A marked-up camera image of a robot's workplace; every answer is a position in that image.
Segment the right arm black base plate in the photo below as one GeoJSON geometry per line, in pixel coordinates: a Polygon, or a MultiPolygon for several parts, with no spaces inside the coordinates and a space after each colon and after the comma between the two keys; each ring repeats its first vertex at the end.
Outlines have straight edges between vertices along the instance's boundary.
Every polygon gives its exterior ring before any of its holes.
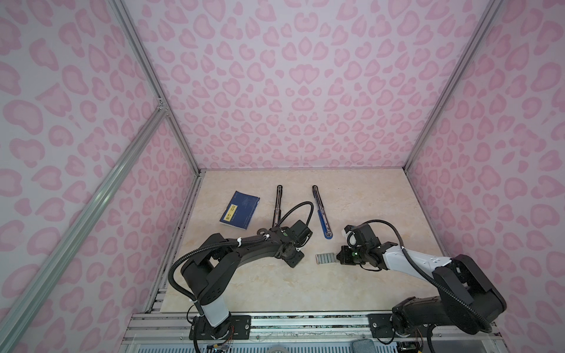
{"type": "Polygon", "coordinates": [[[427,338],[426,326],[411,326],[394,313],[370,313],[367,315],[373,338],[427,338]]]}

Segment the staple tray with staples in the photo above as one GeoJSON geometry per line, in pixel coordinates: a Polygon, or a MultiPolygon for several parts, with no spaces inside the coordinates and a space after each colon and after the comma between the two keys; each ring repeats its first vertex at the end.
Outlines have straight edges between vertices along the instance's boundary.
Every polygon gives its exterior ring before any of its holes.
{"type": "Polygon", "coordinates": [[[316,264],[317,265],[325,265],[338,262],[335,253],[323,253],[316,255],[316,264]]]}

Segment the blue long stapler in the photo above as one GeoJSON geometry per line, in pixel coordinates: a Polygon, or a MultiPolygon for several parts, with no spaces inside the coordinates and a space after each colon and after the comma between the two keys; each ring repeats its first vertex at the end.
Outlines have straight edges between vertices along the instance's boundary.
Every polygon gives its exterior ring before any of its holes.
{"type": "Polygon", "coordinates": [[[328,216],[325,212],[325,206],[323,204],[320,192],[319,192],[319,187],[317,185],[313,185],[312,186],[312,191],[313,191],[313,197],[316,201],[316,205],[318,207],[318,215],[319,215],[319,220],[321,223],[321,227],[322,227],[322,232],[324,233],[324,237],[326,239],[332,239],[333,238],[333,232],[332,229],[330,227],[330,223],[328,221],[328,216]]]}

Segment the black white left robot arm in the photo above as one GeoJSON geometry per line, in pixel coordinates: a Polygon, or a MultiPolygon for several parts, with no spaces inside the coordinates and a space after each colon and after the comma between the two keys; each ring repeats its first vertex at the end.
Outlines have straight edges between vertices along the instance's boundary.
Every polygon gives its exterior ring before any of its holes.
{"type": "Polygon", "coordinates": [[[222,339],[235,333],[224,292],[239,267],[263,258],[282,260],[295,268],[304,258],[301,248],[313,232],[298,220],[291,227],[262,229],[245,238],[211,235],[201,247],[181,256],[170,267],[169,285],[189,298],[199,314],[193,320],[194,338],[222,339]]]}

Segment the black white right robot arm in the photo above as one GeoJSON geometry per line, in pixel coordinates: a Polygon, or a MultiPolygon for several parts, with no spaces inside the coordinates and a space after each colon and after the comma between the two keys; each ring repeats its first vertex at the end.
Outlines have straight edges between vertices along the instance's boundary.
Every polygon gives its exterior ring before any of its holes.
{"type": "Polygon", "coordinates": [[[438,291],[435,297],[410,297],[395,305],[389,320],[393,333],[406,336],[425,325],[455,326],[470,335],[492,331],[493,321],[506,311],[507,303],[471,257],[438,257],[411,251],[392,224],[388,226],[397,240],[381,242],[372,230],[373,223],[345,226],[347,245],[337,255],[339,263],[404,273],[428,282],[438,291]]]}

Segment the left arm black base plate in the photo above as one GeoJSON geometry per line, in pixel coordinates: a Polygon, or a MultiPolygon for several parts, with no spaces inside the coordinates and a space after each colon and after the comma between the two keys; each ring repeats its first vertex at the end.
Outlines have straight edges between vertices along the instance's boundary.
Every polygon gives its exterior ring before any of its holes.
{"type": "Polygon", "coordinates": [[[220,341],[231,338],[233,340],[248,340],[252,326],[252,317],[246,315],[230,314],[219,326],[213,327],[206,317],[197,316],[193,319],[193,325],[189,338],[197,341],[220,341]]]}

